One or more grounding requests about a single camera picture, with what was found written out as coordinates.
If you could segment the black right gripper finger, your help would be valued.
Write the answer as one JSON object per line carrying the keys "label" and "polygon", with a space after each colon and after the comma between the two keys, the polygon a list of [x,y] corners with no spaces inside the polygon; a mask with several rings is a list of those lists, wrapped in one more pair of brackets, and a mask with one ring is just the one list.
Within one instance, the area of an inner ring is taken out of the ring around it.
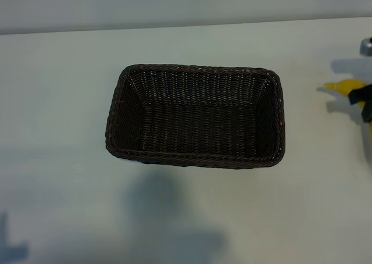
{"label": "black right gripper finger", "polygon": [[354,89],[348,94],[349,102],[354,105],[358,102],[371,101],[372,85],[367,85],[362,88]]}
{"label": "black right gripper finger", "polygon": [[371,122],[372,120],[372,102],[371,100],[361,101],[359,104],[362,106],[361,116],[364,122]]}

